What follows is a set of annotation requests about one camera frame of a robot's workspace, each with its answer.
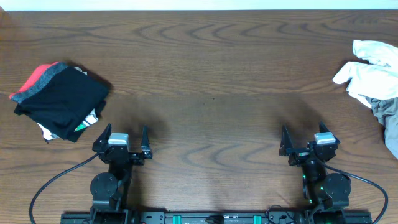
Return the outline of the white printed t-shirt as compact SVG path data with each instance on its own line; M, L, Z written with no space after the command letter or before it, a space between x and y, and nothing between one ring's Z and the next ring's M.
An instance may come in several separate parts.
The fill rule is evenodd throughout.
M367 62L345 63L332 81L338 85L348 82L349 96L368 108L368 98L396 98L397 47L375 40L354 40L352 50L357 58Z

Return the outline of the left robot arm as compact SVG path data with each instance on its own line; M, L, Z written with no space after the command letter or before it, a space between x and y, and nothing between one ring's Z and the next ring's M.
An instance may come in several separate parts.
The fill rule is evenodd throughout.
M127 195L131 183L132 168L142 166L152 159L147 128L143 127L141 152L130 152L129 135L113 133L107 125L93 143L93 151L107 165L107 172L98 174L90 184L93 204L90 208L90 224L138 224L140 214L127 207Z

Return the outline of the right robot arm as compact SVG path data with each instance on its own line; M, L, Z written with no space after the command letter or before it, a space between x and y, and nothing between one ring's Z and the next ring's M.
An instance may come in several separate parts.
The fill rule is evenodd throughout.
M339 172L329 174L326 162L336 156L340 140L324 125L305 147L294 147L286 126L282 127L279 156L287 156L290 166L303 172L303 195L310 207L294 215L295 223L344 222L344 208L349 205L351 180Z

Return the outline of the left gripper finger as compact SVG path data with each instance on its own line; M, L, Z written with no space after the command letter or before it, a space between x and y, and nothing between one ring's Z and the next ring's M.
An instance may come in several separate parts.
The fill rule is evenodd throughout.
M147 133L147 126L144 126L142 130L141 150L143 153L151 153L151 146Z
M108 139L111 135L112 125L109 123L104 131L100 134L100 136L95 141L95 146L102 146L108 143Z

